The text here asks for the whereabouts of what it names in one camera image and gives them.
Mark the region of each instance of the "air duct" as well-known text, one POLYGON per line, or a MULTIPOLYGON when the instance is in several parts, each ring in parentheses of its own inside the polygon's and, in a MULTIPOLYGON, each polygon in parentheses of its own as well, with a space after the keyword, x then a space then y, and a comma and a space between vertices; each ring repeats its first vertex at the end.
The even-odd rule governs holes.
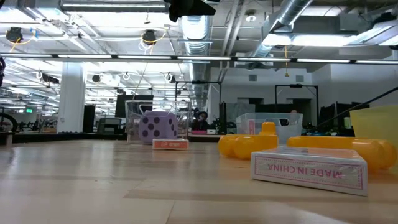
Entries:
MULTIPOLYGON (((270 32, 277 29, 290 27, 287 31, 292 30, 293 23, 300 17, 312 1, 313 0, 284 0, 280 7, 280 11, 276 13, 276 16, 271 15, 264 22, 262 30, 262 33, 265 35, 264 40, 270 32)), ((252 53, 252 57, 266 57, 272 48, 272 45, 261 43, 252 53)))
MULTIPOLYGON (((208 55, 210 44, 208 42, 201 42, 201 40, 205 40, 209 36, 210 18, 208 16, 183 16, 181 24, 184 39, 195 40, 185 43, 187 54, 192 56, 208 55)), ((206 76, 207 71, 210 69, 208 64, 190 63, 189 68, 191 80, 204 81, 209 78, 206 76)), ((206 102, 201 100, 203 98, 202 90, 203 88, 200 86, 193 86, 198 108, 206 105, 206 102)))

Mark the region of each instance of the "yellow toy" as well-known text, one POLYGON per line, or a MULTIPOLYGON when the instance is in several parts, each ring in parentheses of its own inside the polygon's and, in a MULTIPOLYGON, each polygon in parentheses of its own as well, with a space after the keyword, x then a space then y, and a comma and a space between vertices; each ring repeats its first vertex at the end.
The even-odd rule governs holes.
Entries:
POLYGON ((265 122, 259 135, 228 134, 218 141, 218 150, 221 155, 250 159, 251 153, 274 149, 278 146, 278 136, 275 135, 275 124, 265 122))
POLYGON ((353 149, 367 163, 369 172, 392 167, 397 159, 395 147, 386 140, 368 140, 333 136, 296 136, 287 141, 290 147, 353 149))

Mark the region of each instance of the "clear plastic box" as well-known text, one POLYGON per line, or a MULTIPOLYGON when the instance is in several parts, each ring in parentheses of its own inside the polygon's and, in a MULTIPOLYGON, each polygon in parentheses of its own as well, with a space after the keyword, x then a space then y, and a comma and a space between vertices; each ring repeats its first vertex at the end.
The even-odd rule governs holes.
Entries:
POLYGON ((168 100, 126 101, 127 142, 152 144, 153 139, 188 139, 191 103, 168 100))
POLYGON ((279 146, 251 154, 251 177, 368 195, 368 165, 354 150, 279 146))
POLYGON ((259 134, 264 122, 274 122, 279 144, 286 144, 290 137, 301 135, 303 114, 246 113, 236 118, 238 134, 259 134))

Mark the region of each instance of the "wooden table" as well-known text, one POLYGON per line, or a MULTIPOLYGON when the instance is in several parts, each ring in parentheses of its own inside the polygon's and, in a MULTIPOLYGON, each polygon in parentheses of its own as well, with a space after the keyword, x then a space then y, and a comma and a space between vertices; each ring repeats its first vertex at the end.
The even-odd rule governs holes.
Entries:
POLYGON ((124 141, 0 149, 1 223, 398 223, 398 170, 369 197, 251 180, 216 144, 152 151, 124 141))

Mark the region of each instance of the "dice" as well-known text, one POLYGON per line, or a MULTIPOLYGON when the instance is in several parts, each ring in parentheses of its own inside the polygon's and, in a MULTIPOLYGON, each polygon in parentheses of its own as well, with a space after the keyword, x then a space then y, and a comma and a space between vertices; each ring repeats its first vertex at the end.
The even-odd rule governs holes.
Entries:
POLYGON ((146 144, 152 144, 153 139, 177 139, 177 117, 166 111, 145 111, 138 130, 140 140, 146 144))

